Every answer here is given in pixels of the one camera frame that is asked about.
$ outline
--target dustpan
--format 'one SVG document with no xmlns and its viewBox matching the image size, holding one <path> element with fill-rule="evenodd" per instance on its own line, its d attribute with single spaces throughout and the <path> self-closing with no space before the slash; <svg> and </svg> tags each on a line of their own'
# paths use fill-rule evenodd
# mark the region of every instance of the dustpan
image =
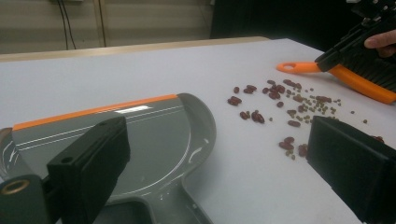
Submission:
<svg viewBox="0 0 396 224">
<path fill-rule="evenodd" d="M 308 163 L 361 222 L 396 222 L 396 150 L 336 119 L 315 116 Z"/>
<path fill-rule="evenodd" d="M 207 106 L 187 93 L 26 122 L 9 134 L 4 129 L 1 177 L 45 178 L 51 159 L 93 125 L 118 116 L 126 120 L 131 160 L 93 223 L 212 223 L 184 179 L 209 156 L 216 126 Z"/>
</svg>

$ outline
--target cable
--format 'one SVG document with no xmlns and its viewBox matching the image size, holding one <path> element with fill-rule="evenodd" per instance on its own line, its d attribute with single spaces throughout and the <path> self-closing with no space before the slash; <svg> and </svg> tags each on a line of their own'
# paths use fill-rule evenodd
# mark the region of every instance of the cable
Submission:
<svg viewBox="0 0 396 224">
<path fill-rule="evenodd" d="M 64 21 L 64 12 L 62 11 L 61 2 L 58 0 L 58 6 L 61 10 L 62 20 Z M 66 32 L 66 24 L 64 23 L 64 39 L 66 40 L 66 49 L 69 49 L 69 44 L 67 43 L 67 32 Z"/>
<path fill-rule="evenodd" d="M 70 20 L 69 20 L 69 17 L 67 16 L 66 7 L 64 6 L 64 0 L 61 0 L 61 3 L 62 3 L 62 7 L 64 8 L 64 15 L 66 16 L 67 24 L 68 24 L 68 26 L 69 26 L 70 38 L 72 39 L 73 46 L 74 46 L 74 48 L 76 49 L 76 44 L 75 44 L 75 42 L 74 42 L 74 38 L 73 38 L 73 35 L 72 35 L 72 28 L 70 27 Z"/>
</svg>

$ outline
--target orange rim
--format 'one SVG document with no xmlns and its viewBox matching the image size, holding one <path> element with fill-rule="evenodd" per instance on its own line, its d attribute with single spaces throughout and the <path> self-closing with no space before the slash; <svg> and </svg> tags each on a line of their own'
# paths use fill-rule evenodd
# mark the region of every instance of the orange rim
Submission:
<svg viewBox="0 0 396 224">
<path fill-rule="evenodd" d="M 87 110 L 82 110 L 82 111 L 73 112 L 73 113 L 69 113 L 69 114 L 50 117 L 50 118 L 46 118 L 46 119 L 37 119 L 37 120 L 27 121 L 24 123 L 15 124 L 14 127 L 12 128 L 12 130 L 17 131 L 20 129 L 30 128 L 33 126 L 51 123 L 51 122 L 55 122 L 55 121 L 59 121 L 59 120 L 63 120 L 63 119 L 72 119 L 72 118 L 81 117 L 84 115 L 89 115 L 89 114 L 94 114 L 94 113 L 99 113 L 99 112 L 103 112 L 103 111 L 107 111 L 107 110 L 115 110 L 115 109 L 123 108 L 126 106 L 142 105 L 142 104 L 147 104 L 147 103 L 152 103 L 152 102 L 157 102 L 157 101 L 162 101 L 162 100 L 170 100 L 170 99 L 175 99 L 175 98 L 177 98 L 177 95 L 170 94 L 170 95 L 157 96 L 157 97 L 152 97 L 152 98 L 143 99 L 143 100 L 137 100 L 137 101 L 132 101 L 132 102 L 116 104 L 116 105 L 106 105 L 106 106 L 101 106 L 101 107 L 97 107 L 94 109 L 87 109 Z"/>
</svg>

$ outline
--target wall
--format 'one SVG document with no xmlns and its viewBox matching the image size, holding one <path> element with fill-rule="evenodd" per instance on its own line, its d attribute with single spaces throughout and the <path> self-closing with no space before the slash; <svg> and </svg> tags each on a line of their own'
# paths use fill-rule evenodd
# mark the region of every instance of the wall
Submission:
<svg viewBox="0 0 396 224">
<path fill-rule="evenodd" d="M 64 3 L 77 49 L 209 38 L 213 10 L 209 0 Z M 0 54 L 64 49 L 64 24 L 56 0 L 0 0 Z"/>
</svg>

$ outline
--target orange handle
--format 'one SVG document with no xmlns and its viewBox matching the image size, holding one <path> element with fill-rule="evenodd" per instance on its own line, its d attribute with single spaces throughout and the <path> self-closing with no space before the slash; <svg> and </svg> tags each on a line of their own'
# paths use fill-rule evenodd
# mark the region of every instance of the orange handle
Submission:
<svg viewBox="0 0 396 224">
<path fill-rule="evenodd" d="M 276 69 L 285 73 L 318 73 L 321 72 L 316 63 L 280 63 Z"/>
<path fill-rule="evenodd" d="M 333 76 L 337 77 L 355 91 L 360 92 L 372 99 L 375 99 L 384 104 L 391 104 L 396 101 L 396 93 L 382 88 L 373 82 L 357 75 L 356 73 L 338 64 L 329 70 Z"/>
</svg>

